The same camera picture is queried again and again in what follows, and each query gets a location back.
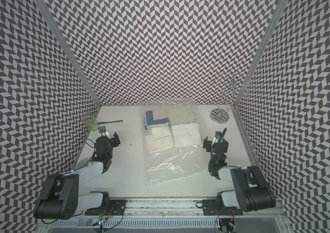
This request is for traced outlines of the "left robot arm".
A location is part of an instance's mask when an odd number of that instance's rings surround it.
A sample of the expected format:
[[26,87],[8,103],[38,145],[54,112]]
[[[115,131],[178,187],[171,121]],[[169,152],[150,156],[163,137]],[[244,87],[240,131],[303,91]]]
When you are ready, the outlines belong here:
[[112,207],[108,192],[93,191],[82,195],[80,187],[108,171],[112,164],[113,149],[119,145],[117,133],[112,138],[100,136],[94,143],[92,157],[84,165],[66,173],[49,175],[36,201],[34,218],[68,220],[76,213],[110,213]]

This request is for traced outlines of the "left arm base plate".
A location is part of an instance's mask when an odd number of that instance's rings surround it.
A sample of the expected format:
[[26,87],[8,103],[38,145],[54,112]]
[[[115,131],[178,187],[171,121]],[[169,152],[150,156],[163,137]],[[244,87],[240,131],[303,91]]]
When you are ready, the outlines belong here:
[[122,216],[126,209],[126,200],[110,200],[108,204],[102,204],[100,207],[88,209],[86,216]]

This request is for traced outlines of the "blue and beige towel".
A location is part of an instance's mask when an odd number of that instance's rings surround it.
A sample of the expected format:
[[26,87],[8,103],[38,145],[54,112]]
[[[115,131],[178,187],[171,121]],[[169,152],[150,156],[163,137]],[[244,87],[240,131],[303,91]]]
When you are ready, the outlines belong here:
[[145,112],[145,130],[150,132],[152,128],[168,127],[170,120],[165,109],[154,109]]

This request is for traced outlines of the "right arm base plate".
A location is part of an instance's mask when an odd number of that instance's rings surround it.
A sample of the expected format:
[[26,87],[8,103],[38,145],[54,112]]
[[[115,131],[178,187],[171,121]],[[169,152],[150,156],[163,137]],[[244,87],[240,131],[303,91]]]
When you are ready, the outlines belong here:
[[202,200],[202,210],[204,216],[242,216],[243,211],[237,207],[226,207],[217,200]]

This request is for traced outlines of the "white cloth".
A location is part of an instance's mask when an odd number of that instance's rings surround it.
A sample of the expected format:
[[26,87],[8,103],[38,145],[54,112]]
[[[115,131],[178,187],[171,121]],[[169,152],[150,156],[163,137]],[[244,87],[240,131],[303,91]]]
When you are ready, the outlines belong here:
[[172,133],[176,148],[201,145],[200,125],[188,123],[172,126]]

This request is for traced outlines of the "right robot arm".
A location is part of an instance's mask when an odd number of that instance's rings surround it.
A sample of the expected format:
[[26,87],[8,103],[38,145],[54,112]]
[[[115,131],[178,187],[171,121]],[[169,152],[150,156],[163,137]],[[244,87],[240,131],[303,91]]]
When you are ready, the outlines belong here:
[[204,139],[203,148],[210,153],[209,174],[233,184],[233,189],[221,191],[216,196],[216,208],[220,213],[234,211],[239,214],[274,208],[276,199],[258,166],[240,167],[228,165],[228,142],[222,137]]

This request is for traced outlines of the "clear plastic vacuum bag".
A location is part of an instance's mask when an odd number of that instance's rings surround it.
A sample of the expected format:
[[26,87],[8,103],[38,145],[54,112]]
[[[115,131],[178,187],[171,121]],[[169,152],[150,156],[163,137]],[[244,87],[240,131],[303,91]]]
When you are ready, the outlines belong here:
[[143,119],[145,185],[189,177],[206,168],[194,99],[167,98],[138,104]]

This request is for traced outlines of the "white towel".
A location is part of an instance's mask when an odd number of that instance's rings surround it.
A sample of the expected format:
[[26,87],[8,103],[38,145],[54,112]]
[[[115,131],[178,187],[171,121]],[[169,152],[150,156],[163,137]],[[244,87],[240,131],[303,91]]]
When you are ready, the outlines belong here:
[[169,127],[152,128],[146,136],[146,145],[149,153],[158,153],[175,147],[173,134]]

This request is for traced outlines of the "pale green towel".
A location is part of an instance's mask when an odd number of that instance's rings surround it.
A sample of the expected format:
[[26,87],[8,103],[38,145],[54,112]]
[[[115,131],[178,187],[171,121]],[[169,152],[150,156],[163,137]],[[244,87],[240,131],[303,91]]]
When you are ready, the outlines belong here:
[[168,108],[166,112],[172,126],[196,122],[194,111],[189,105]]

